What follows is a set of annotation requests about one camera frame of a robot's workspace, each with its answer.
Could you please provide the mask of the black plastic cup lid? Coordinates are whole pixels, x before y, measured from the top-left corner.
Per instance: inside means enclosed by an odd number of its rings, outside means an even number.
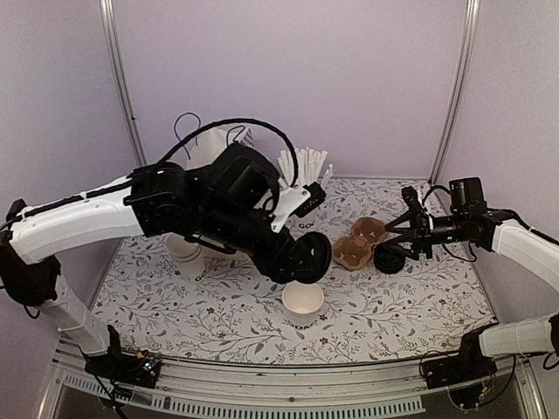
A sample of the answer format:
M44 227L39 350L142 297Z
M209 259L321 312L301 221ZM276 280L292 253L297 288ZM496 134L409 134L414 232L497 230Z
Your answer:
M307 247L307 255L304 263L306 271L300 282L308 285L315 284L325 276L329 269L332 246L324 234L316 231L304 234L301 239Z

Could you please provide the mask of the white paper coffee cup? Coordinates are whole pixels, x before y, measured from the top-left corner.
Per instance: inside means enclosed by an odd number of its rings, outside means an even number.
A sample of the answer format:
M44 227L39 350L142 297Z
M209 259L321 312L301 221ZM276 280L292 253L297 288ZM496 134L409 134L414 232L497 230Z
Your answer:
M306 330L319 318L324 304L324 293L317 284L293 281L282 292L281 301L288 323L297 330Z

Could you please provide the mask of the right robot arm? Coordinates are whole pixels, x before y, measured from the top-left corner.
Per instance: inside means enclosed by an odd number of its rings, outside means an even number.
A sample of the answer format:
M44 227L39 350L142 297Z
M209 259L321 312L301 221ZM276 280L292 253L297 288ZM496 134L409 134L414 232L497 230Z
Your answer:
M478 177L453 180L445 191L451 197L451 214L433 216L414 188L403 188L402 198L408 209L385 225L394 237L385 241L383 247L418 260L420 254L431 258L432 247L437 244L473 244L514 261L558 289L555 239L528 226L511 209L489 208ZM484 368L486 359L509 354L557 353L558 315L551 313L464 334L451 369L458 380L469 381Z

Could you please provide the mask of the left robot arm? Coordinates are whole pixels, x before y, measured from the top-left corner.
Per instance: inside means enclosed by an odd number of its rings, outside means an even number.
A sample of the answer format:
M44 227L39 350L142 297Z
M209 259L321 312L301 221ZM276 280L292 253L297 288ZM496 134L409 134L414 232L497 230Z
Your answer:
M279 178L263 155L234 143L199 168L160 162L41 207L15 201L1 229L4 289L49 316L110 378L123 378L130 362L117 332L76 297L57 255L108 239L174 233L225 254L242 252L275 283L315 283L328 269L330 243L318 232L294 238L286 220L320 205L324 191L317 183L281 188Z

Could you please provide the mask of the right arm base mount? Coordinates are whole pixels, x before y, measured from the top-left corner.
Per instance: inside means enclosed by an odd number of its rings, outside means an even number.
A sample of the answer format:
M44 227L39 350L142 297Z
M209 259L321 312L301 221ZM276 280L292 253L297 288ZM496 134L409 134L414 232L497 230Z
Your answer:
M491 360L463 361L459 355L443 356L430 361L421 360L418 372L428 389L447 388L451 403L463 410L476 409L490 392L496 363Z

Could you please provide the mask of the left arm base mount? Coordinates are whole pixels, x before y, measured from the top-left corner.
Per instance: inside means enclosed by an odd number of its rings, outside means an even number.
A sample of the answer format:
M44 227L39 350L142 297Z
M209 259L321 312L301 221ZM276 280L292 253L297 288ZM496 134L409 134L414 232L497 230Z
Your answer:
M155 388L161 371L161 359L149 350L141 350L133 355L124 354L118 332L112 326L107 329L108 350L103 355L85 354L85 370L110 381Z

